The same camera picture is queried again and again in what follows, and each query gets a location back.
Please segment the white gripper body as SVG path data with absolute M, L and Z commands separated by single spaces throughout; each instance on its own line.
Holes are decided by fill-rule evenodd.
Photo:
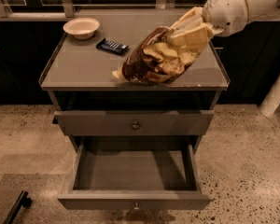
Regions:
M 247 25 L 246 0 L 207 0 L 203 6 L 203 20 L 216 36 L 230 36 Z

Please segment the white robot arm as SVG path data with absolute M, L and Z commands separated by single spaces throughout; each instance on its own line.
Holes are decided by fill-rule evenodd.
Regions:
M 254 21 L 280 21 L 280 0 L 207 0 L 194 7 L 171 28 L 178 33 L 205 22 L 216 36 L 230 36 L 243 31 Z

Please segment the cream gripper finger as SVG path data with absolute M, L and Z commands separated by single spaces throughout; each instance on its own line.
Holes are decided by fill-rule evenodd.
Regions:
M 166 36 L 166 42 L 173 46 L 183 64 L 192 64 L 213 38 L 211 27 L 207 23 L 190 29 L 175 30 Z
M 201 26 L 208 26 L 208 24 L 204 21 L 203 8 L 193 7 L 188 12 L 186 12 L 178 21 L 176 21 L 171 26 L 171 29 L 173 31 L 192 30 Z

